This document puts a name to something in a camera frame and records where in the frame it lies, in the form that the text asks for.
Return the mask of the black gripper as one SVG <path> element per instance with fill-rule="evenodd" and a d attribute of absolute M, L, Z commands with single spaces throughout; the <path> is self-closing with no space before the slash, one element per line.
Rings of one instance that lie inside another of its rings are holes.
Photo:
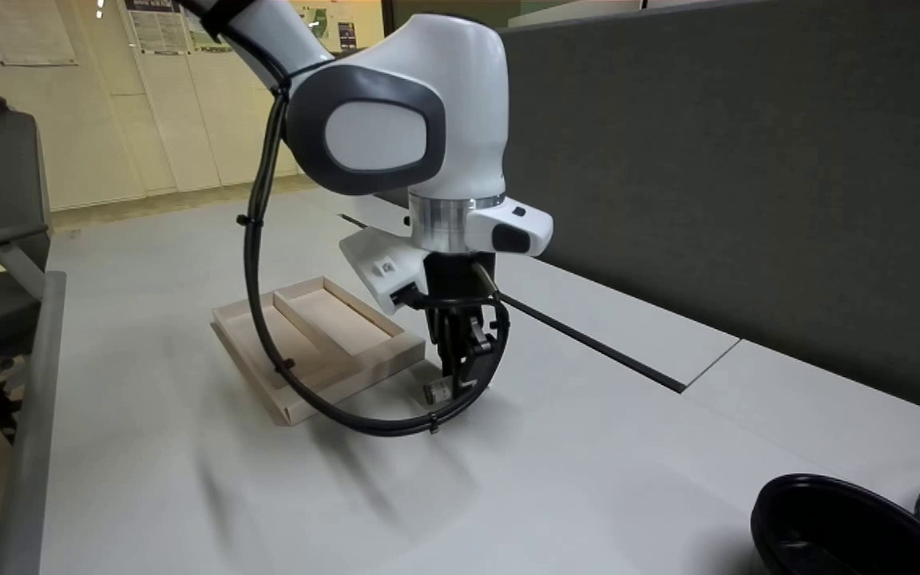
<path fill-rule="evenodd" d="M 441 354 L 441 376 L 456 383 L 460 358 L 462 354 L 462 376 L 460 390 L 475 386 L 480 361 L 493 335 L 487 332 L 487 300 L 495 281 L 495 260 L 487 253 L 473 256 L 427 256 L 425 260 L 427 298 L 431 307 L 425 310 L 431 342 Z"/>

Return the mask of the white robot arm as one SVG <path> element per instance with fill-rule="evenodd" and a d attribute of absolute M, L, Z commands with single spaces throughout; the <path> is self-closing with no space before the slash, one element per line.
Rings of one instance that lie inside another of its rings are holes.
<path fill-rule="evenodd" d="M 441 13 L 334 53 L 287 0 L 177 0 L 274 97 L 274 137 L 340 194 L 401 190 L 402 234 L 341 242 L 379 307 L 422 307 L 444 371 L 482 349 L 480 275 L 498 253 L 537 256 L 554 217 L 507 194 L 507 53 L 495 28 Z"/>

